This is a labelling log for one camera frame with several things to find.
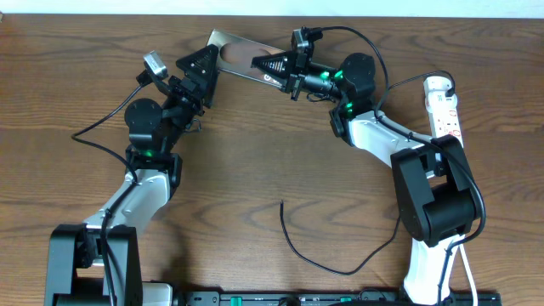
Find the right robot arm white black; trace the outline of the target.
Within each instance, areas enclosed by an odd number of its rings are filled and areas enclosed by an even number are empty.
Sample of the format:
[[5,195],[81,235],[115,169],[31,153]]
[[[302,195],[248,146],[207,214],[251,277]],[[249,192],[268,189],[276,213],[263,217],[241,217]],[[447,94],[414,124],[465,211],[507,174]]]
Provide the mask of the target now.
[[405,295],[422,305],[451,299],[447,283],[453,257],[481,234],[486,222],[485,202],[457,126],[453,79],[443,71],[423,75],[432,133],[422,135],[387,118],[373,102],[376,67],[370,55],[351,54],[333,70],[290,51],[255,57],[252,67],[294,99],[304,90],[337,100],[330,112],[336,137],[392,170],[399,221],[412,237]]

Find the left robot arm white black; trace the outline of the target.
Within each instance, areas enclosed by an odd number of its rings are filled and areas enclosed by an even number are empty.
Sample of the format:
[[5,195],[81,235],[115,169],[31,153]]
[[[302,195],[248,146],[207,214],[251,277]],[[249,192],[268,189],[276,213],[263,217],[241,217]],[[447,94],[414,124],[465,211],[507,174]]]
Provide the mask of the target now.
[[183,160],[173,152],[179,139],[201,129],[218,80],[219,48],[207,45],[178,59],[182,77],[170,76],[152,51],[143,57],[137,89],[154,85],[164,103],[137,98],[118,106],[128,127],[122,185],[80,224],[60,224],[52,232],[44,302],[47,305],[183,305],[173,285],[142,278],[139,237],[180,185]]

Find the white power strip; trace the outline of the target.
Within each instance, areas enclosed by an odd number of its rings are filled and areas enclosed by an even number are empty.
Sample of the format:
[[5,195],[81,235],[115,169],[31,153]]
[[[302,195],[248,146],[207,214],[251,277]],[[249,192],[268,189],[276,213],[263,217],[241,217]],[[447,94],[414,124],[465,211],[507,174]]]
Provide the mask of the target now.
[[440,138],[449,134],[457,138],[461,146],[464,146],[456,108],[458,98],[454,93],[449,94],[448,91],[433,91],[428,95],[425,94],[424,104],[428,112],[432,137]]

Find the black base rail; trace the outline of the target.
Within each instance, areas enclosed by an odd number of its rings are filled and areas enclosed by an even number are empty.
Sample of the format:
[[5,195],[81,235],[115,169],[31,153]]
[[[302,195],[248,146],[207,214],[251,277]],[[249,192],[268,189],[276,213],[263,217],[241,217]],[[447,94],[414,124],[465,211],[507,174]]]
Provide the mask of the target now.
[[184,306],[328,306],[414,305],[397,292],[366,289],[360,293],[221,293],[185,292],[174,296],[174,305]]

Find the white charger plug adapter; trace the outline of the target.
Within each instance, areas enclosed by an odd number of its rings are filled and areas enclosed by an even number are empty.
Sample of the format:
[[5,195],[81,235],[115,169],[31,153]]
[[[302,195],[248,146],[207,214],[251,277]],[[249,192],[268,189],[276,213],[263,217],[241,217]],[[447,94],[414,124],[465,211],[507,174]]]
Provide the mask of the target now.
[[429,76],[423,82],[423,87],[426,95],[433,91],[447,92],[452,88],[452,82],[444,76]]

